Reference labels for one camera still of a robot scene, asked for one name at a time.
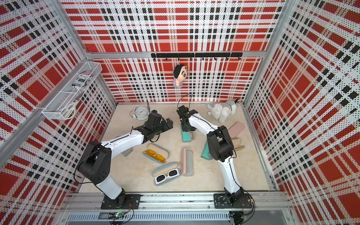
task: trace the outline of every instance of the wire mesh basket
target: wire mesh basket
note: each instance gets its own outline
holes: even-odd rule
[[[50,120],[68,120],[76,114],[76,110],[69,117],[69,108],[76,108],[85,91],[102,71],[100,63],[86,62],[76,72],[74,77],[43,109],[42,113]]]

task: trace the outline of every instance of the yellow sunglasses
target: yellow sunglasses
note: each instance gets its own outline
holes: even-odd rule
[[[165,158],[162,157],[161,155],[157,154],[155,151],[148,149],[146,151],[144,151],[144,153],[148,156],[150,156],[153,159],[156,159],[159,162],[165,162]]]

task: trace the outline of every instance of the black lens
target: black lens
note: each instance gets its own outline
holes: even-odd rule
[[[165,179],[165,176],[164,175],[161,175],[161,176],[158,176],[157,178],[156,178],[156,181],[157,182],[160,182],[160,181],[162,181],[162,180],[164,180]]]
[[[175,176],[177,174],[177,171],[176,170],[171,170],[169,172],[169,176]]]

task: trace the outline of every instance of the white scissors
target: white scissors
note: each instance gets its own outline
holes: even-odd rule
[[[83,94],[84,91],[79,94],[79,96],[75,98],[71,103],[69,103],[67,106],[60,110],[61,115],[63,115],[66,120],[69,120],[76,115],[76,106],[79,103],[79,100],[82,98]]]

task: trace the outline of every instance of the white plush dog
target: white plush dog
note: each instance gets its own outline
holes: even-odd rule
[[[212,117],[214,119],[219,120],[220,123],[225,123],[227,118],[230,118],[232,115],[236,113],[236,103],[239,99],[229,100],[227,102],[220,102],[214,104],[207,105],[207,108],[210,109]]]

